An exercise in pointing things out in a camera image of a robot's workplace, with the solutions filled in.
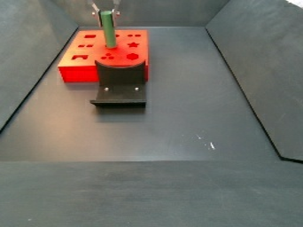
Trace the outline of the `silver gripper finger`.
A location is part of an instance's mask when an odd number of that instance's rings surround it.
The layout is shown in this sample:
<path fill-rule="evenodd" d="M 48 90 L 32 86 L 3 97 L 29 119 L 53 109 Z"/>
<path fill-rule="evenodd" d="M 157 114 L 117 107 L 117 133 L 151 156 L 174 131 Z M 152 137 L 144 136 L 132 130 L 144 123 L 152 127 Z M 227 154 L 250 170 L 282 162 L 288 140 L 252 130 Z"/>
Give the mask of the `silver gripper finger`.
<path fill-rule="evenodd" d="M 112 0 L 113 9 L 112 9 L 112 20 L 113 24 L 116 23 L 116 18 L 120 16 L 119 7 L 120 7 L 120 0 Z"/>
<path fill-rule="evenodd" d="M 88 5 L 92 7 L 92 16 L 97 21 L 99 27 L 101 27 L 101 19 L 100 19 L 100 9 L 96 6 L 93 0 L 88 0 Z"/>

